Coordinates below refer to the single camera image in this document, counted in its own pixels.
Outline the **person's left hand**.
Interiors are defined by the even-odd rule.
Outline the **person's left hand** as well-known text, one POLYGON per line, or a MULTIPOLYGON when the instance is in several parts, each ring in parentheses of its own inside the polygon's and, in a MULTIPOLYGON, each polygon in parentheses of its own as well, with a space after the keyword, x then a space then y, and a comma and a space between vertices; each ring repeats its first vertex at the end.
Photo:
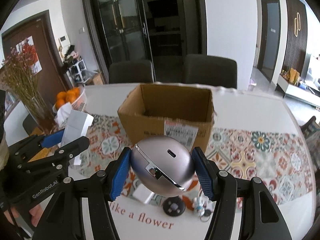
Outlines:
MULTIPOLYGON (((11 223, 12 225, 15 224, 16 218, 20 217, 20 215, 22 214, 22 211, 26 211, 27 208, 23 207, 22 205, 12 205, 11 207, 6 207, 3 211, 4 211, 4 215, 7 218, 7 220, 9 221, 9 223, 11 223)), ((34 226, 35 228, 37 227, 42 215, 43 215, 43 208, 41 207, 40 204, 34 206, 33 208, 31 208, 28 211, 29 215, 31 216, 31 224, 32 226, 34 226)))

